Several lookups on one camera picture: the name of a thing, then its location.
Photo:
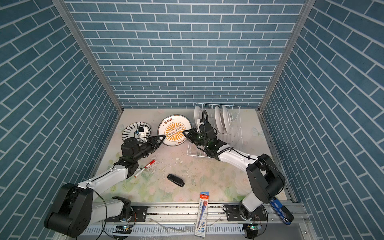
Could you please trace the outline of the blue striped white plate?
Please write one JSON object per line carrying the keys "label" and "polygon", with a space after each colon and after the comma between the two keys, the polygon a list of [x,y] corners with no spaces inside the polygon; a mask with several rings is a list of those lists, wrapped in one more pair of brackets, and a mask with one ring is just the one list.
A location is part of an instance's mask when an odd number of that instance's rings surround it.
{"label": "blue striped white plate", "polygon": [[139,126],[148,126],[151,129],[150,125],[148,123],[145,123],[145,122],[136,122],[136,123],[130,124],[124,129],[124,131],[122,133],[122,140],[125,141],[128,138],[136,138],[137,139],[136,131],[137,131],[137,128]]}

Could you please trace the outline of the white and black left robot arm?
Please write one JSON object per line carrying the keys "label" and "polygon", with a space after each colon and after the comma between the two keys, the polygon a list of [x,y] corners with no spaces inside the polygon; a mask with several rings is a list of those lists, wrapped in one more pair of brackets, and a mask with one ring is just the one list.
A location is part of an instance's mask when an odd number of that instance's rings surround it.
{"label": "white and black left robot arm", "polygon": [[128,222],[134,217],[131,201],[115,196],[110,201],[95,199],[112,186],[134,176],[139,167],[138,161],[154,153],[165,140],[165,135],[149,137],[147,142],[139,142],[131,137],[121,146],[122,156],[110,170],[78,184],[63,185],[47,213],[44,227],[55,232],[76,238],[91,224],[116,218]]}

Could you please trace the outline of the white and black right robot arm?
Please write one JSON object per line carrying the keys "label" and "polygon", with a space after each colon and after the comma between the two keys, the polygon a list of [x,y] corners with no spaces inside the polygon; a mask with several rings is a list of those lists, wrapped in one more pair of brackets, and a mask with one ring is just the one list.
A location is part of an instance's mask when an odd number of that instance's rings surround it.
{"label": "white and black right robot arm", "polygon": [[248,155],[236,150],[220,140],[208,122],[200,125],[199,130],[184,130],[183,135],[208,157],[228,163],[247,174],[251,192],[239,203],[240,214],[245,220],[253,218],[258,207],[270,203],[284,189],[285,177],[269,155]]}

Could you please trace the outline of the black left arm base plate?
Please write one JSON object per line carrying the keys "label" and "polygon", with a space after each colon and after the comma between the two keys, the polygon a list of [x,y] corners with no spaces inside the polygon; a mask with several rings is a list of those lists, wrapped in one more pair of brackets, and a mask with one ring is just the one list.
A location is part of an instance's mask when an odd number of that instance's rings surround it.
{"label": "black left arm base plate", "polygon": [[130,219],[126,222],[122,222],[119,217],[110,217],[106,219],[107,223],[133,223],[133,217],[136,217],[136,222],[145,222],[148,212],[148,206],[131,206],[131,215]]}

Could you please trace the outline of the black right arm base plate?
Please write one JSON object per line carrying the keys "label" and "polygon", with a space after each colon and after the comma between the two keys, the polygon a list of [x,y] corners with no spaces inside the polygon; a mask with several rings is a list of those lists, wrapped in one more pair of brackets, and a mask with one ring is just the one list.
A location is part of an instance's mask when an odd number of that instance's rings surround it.
{"label": "black right arm base plate", "polygon": [[264,206],[261,205],[255,209],[250,215],[247,214],[246,210],[240,210],[239,205],[223,205],[223,211],[226,214],[227,221],[229,222],[239,222],[239,221],[266,221],[267,220],[267,211]]}

